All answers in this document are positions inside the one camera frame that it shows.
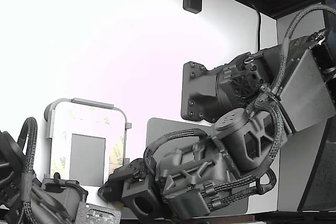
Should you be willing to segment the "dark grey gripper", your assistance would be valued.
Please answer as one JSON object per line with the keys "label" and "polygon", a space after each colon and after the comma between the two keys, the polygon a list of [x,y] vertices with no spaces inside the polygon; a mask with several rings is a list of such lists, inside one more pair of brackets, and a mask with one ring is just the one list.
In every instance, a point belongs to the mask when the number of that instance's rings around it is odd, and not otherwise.
{"label": "dark grey gripper", "polygon": [[138,219],[192,219],[219,208],[227,191],[215,186],[229,181],[222,153],[210,141],[175,148],[159,163],[150,161],[156,174],[142,173],[123,181],[105,182],[98,196],[106,202],[123,203]]}

